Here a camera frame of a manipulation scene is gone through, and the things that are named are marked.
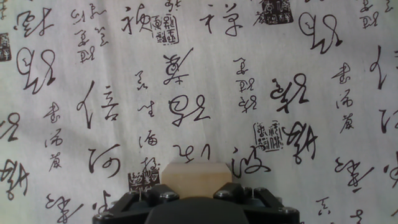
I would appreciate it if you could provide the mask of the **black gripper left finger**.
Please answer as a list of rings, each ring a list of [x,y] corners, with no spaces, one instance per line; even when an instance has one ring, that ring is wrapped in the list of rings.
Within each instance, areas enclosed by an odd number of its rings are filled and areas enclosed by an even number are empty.
[[[145,223],[153,208],[179,198],[179,194],[165,184],[157,184],[142,192],[132,190],[108,211],[94,215],[92,224]]]

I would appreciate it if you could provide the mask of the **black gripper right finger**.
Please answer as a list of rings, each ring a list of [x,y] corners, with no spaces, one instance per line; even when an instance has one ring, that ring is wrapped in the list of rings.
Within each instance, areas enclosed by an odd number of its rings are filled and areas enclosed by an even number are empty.
[[[283,205],[264,187],[253,189],[228,182],[213,194],[213,198],[227,202],[228,205],[236,205],[248,223],[300,224],[300,212]]]

